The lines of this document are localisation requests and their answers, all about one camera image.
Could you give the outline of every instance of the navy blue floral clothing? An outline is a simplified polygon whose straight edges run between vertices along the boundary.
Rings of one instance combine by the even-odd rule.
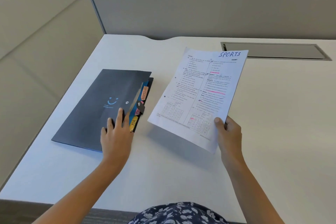
[[[151,207],[137,214],[128,224],[228,224],[219,214],[191,202]]]

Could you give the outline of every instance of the black folder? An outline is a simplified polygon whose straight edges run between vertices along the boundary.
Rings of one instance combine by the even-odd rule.
[[[100,131],[107,119],[115,122],[120,107],[125,112],[131,110],[144,83],[149,87],[148,97],[153,82],[150,75],[145,71],[103,69],[52,141],[101,152]]]

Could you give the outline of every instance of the desk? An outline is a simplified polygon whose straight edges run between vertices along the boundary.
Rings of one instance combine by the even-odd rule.
[[[336,60],[335,40],[104,35],[0,193],[1,199],[55,203],[102,154],[51,138],[101,69],[152,71],[154,82],[130,158],[95,208],[139,212],[195,201],[229,221],[244,222],[220,152],[207,151],[147,119],[185,47],[220,51],[221,41],[315,43]],[[242,126],[246,162],[286,223],[336,219],[336,63],[248,59],[230,109]]]

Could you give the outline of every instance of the white paper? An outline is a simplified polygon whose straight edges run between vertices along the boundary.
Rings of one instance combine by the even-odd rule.
[[[214,118],[226,120],[247,53],[186,48],[148,121],[215,153]]]

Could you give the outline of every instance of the hand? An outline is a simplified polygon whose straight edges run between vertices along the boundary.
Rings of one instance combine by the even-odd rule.
[[[121,172],[131,153],[133,132],[129,130],[129,114],[125,116],[124,126],[122,127],[123,109],[119,108],[115,127],[113,128],[112,119],[107,119],[107,132],[101,129],[100,143],[103,148],[103,161],[107,162]]]
[[[215,118],[218,129],[218,145],[226,169],[245,164],[242,153],[242,128],[229,116],[226,124],[221,118]]]

